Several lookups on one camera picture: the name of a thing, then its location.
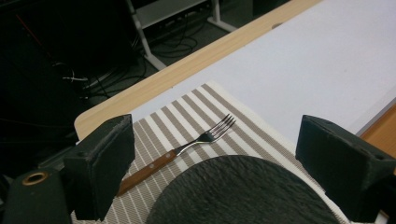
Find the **plate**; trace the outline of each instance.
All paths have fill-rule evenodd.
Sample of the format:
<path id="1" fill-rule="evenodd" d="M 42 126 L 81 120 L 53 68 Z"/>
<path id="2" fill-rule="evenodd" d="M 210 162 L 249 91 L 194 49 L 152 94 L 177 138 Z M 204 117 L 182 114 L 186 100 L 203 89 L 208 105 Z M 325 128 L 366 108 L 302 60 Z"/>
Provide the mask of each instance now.
<path id="1" fill-rule="evenodd" d="M 222 156 L 176 177 L 147 223 L 339 223 L 303 180 L 270 161 Z"/>

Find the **fork handle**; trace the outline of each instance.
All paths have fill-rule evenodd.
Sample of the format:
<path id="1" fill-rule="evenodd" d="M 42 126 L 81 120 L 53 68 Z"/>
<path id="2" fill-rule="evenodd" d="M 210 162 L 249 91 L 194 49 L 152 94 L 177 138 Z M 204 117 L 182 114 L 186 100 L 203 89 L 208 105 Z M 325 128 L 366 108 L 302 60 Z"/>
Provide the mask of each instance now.
<path id="1" fill-rule="evenodd" d="M 149 165 L 145 166 L 143 169 L 137 171 L 133 175 L 129 176 L 128 178 L 122 180 L 120 184 L 120 190 L 117 194 L 120 197 L 126 191 L 134 188 L 134 186 L 140 184 L 145 179 L 149 178 L 151 175 L 159 171 L 163 168 L 166 164 L 173 161 L 177 157 L 177 154 L 174 149 L 166 152 L 157 160 L 151 162 Z"/>

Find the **tabletop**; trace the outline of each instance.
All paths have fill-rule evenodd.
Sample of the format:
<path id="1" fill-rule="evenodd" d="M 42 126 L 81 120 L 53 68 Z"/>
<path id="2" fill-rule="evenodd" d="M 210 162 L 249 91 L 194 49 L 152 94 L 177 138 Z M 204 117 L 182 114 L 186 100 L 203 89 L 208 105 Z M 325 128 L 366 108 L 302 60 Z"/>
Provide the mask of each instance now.
<path id="1" fill-rule="evenodd" d="M 81 114 L 78 136 L 131 111 L 142 119 L 210 79 L 225 82 L 291 142 L 302 114 L 360 135 L 394 104 L 395 7 L 290 1 Z"/>

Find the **fork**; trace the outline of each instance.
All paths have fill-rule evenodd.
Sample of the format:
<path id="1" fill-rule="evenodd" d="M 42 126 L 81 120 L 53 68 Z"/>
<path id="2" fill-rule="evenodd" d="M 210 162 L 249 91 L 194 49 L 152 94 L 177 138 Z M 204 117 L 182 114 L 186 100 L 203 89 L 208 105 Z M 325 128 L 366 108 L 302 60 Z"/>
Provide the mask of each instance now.
<path id="1" fill-rule="evenodd" d="M 229 130 L 235 124 L 235 122 L 236 120 L 233 118 L 233 116 L 229 114 L 219 123 L 217 123 L 214 127 L 202 133 L 197 139 L 189 142 L 186 145 L 177 147 L 175 149 L 166 152 L 157 160 L 151 162 L 149 165 L 145 166 L 144 168 L 137 171 L 133 175 L 124 179 L 120 184 L 120 190 L 117 196 L 120 197 L 129 189 L 132 189 L 136 185 L 143 182 L 145 179 L 149 178 L 151 175 L 159 171 L 169 162 L 173 161 L 177 156 L 179 156 L 181 153 L 186 151 L 188 148 L 195 146 L 197 144 L 216 142 L 224 134 L 226 134 L 227 130 Z"/>

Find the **striped placemat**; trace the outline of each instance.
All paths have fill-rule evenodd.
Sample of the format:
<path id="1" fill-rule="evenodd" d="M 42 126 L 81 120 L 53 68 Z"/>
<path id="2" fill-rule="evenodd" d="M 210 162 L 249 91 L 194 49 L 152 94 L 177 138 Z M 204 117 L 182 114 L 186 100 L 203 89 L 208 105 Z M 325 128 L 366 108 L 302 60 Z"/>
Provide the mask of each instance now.
<path id="1" fill-rule="evenodd" d="M 103 223 L 145 223 L 150 208 L 176 176 L 200 161 L 222 155 L 249 155 L 283 166 L 314 189 L 334 211 L 340 223 L 349 223 L 295 160 L 295 145 L 213 81 L 134 123 L 136 158 L 127 176 L 166 151 L 195 139 L 229 113 L 237 122 L 225 136 L 214 144 L 190 148 L 154 176 L 115 198 Z M 95 223 L 76 220 L 74 215 L 72 218 L 74 223 Z"/>

